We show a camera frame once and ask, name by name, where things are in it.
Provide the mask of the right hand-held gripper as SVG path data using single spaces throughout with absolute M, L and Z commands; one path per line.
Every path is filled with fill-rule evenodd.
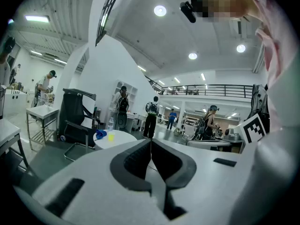
M 263 123 L 258 114 L 239 125 L 239 135 L 246 144 L 259 141 L 266 135 Z

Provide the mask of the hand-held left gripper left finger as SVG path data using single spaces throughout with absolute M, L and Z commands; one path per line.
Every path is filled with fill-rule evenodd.
M 110 172 L 111 160 L 119 153 L 137 145 L 129 142 L 86 154 L 46 181 L 33 193 L 15 187 L 26 207 L 47 225 L 164 225 L 168 218 L 158 208 L 149 192 L 129 191 Z M 61 215 L 49 210 L 64 205 L 62 194 L 72 179 L 84 183 L 72 195 Z

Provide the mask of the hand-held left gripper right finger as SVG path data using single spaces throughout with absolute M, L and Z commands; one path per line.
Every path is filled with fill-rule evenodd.
M 222 195 L 237 195 L 249 175 L 253 147 L 236 154 L 152 139 L 151 159 L 165 183 L 162 217 L 174 220 Z

